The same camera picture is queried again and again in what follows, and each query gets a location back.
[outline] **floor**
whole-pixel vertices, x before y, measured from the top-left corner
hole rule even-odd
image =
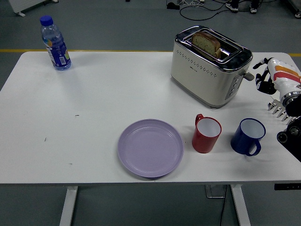
[[[249,9],[246,0],[237,14],[225,8],[224,0],[205,0],[204,7],[221,7],[217,11],[181,5],[189,20],[167,9],[164,0],[60,0],[22,11],[25,17],[17,16],[8,0],[0,0],[0,89],[23,52],[45,49],[43,15],[59,25],[69,50],[172,51],[178,32],[203,25],[252,52],[288,53],[301,68],[301,20],[285,2],[264,0],[256,15],[243,12]],[[251,225],[301,225],[299,190],[274,191],[273,184],[264,183],[242,188]],[[59,186],[0,186],[0,225],[58,226],[65,193]],[[85,186],[78,191],[72,225],[217,226],[224,201],[222,225],[239,225],[229,186],[225,200],[206,198],[202,184]]]

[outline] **person's foot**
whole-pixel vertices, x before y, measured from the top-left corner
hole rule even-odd
[[[231,1],[227,1],[227,2],[226,2],[226,7],[227,7],[228,9],[230,9],[232,13],[237,13],[237,12],[238,12],[238,8],[233,8],[233,7],[231,6]]]
[[[250,4],[250,13],[251,14],[256,14],[257,13],[257,8],[253,8],[252,3]]]

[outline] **water bottle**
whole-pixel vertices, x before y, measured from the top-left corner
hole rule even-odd
[[[59,71],[67,70],[71,66],[71,60],[62,33],[53,23],[51,16],[42,16],[40,22],[42,39],[53,66]]]

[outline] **tabletop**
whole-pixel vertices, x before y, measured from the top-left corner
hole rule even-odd
[[[22,54],[0,92],[0,184],[140,182],[247,183],[301,180],[301,163],[277,142],[286,122],[268,111],[269,95],[243,80],[237,95],[213,109],[171,77],[172,52],[70,52],[72,66],[56,71],[47,52]],[[253,53],[249,71],[264,57],[295,66],[285,53]],[[191,144],[197,114],[217,119],[222,133],[202,154]],[[262,150],[247,157],[232,150],[239,122],[266,127]],[[180,133],[184,154],[169,174],[147,179],[118,158],[118,140],[130,124],[158,119]]]

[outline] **cup handle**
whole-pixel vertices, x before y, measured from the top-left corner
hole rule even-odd
[[[260,145],[258,139],[255,140],[255,144],[256,144],[256,151],[255,151],[253,154],[250,154],[249,152],[247,152],[247,153],[246,153],[247,156],[255,156],[255,155],[258,155],[258,153],[259,153],[260,150],[261,150],[261,145]]]
[[[204,116],[202,114],[198,114],[196,116],[196,122],[195,122],[195,126],[197,125],[198,121],[200,121]]]

